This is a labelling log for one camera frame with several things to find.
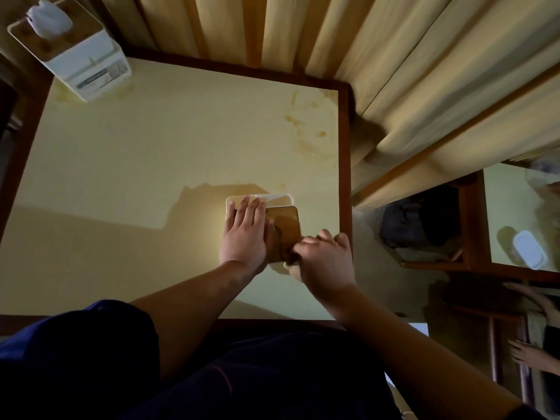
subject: person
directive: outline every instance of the person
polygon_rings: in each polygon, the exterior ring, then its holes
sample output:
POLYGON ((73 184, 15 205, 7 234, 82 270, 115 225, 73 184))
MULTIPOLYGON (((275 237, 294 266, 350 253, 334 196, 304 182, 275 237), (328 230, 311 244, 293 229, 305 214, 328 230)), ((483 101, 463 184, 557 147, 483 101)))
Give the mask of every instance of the person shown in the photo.
POLYGON ((228 206, 214 270, 15 334, 0 346, 3 417, 400 419, 387 371, 420 419, 542 418, 370 301, 344 233, 321 230, 293 251, 302 281, 346 331, 212 340, 220 313, 265 268, 273 234, 265 204, 244 197, 228 206))
POLYGON ((553 301, 529 286, 519 283, 504 283, 504 286, 532 300, 547 318, 542 349, 519 340, 509 340, 509 344, 511 358, 516 363, 542 371, 553 409, 560 414, 560 311, 553 301))

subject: person's hand in background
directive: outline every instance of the person's hand in background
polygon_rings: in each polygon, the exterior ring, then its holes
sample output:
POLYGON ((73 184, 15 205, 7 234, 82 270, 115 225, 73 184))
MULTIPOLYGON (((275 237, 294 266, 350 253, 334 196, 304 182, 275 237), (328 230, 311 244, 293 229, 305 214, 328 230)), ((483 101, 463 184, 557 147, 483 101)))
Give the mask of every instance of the person's hand in background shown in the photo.
POLYGON ((266 255, 273 245, 274 223, 266 223, 267 204, 257 197, 250 204, 243 197, 237 211, 231 202, 220 247, 220 265, 233 263, 249 280, 266 267, 266 255))
POLYGON ((328 230, 321 230, 317 237, 304 237, 293 251, 300 257, 301 280, 327 309, 341 290, 356 286, 346 234, 333 237, 328 230))

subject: container lid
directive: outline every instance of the container lid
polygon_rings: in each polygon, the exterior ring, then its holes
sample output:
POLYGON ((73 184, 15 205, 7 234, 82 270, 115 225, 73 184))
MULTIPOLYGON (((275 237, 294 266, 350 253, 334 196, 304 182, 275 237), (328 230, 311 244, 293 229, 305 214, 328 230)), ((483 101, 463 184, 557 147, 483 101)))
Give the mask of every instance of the container lid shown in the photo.
POLYGON ((530 231, 523 230, 514 237, 514 248, 530 269, 540 270, 547 263, 547 254, 530 231))

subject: tissue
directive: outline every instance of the tissue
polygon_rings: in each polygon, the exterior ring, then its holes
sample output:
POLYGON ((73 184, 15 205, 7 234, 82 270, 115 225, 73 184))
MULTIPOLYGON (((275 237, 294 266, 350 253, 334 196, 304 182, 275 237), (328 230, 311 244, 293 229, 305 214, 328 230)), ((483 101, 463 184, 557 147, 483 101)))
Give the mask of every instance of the tissue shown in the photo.
POLYGON ((49 0, 39 0, 26 14, 29 25, 41 38, 53 39, 72 28, 72 20, 49 0))

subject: curtain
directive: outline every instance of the curtain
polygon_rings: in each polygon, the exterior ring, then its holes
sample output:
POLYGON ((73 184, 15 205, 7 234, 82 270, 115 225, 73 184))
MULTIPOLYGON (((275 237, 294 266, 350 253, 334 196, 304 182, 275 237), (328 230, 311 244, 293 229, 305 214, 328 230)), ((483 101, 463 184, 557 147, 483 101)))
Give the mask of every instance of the curtain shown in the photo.
MULTIPOLYGON (((33 1, 1 0, 4 25, 33 1)), ((360 209, 560 137, 560 0, 79 1, 121 43, 349 82, 360 209)), ((4 31, 0 51, 37 75, 4 31)))

